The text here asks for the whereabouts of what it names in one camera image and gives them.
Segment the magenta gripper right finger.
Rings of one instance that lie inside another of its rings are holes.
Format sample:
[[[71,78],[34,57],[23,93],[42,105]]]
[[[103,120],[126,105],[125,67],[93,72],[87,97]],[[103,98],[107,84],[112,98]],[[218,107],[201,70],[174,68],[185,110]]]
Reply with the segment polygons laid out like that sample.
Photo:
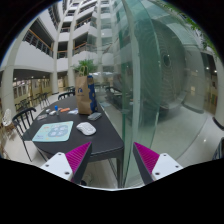
[[[167,153],[158,154],[137,142],[133,154],[145,185],[182,169],[182,166]]]

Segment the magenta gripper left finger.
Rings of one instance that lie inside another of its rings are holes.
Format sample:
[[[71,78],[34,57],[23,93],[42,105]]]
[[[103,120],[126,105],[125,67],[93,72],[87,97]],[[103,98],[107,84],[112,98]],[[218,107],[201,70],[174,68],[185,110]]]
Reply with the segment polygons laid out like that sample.
[[[68,153],[58,152],[41,169],[75,184],[80,184],[92,152],[92,143],[88,142]]]

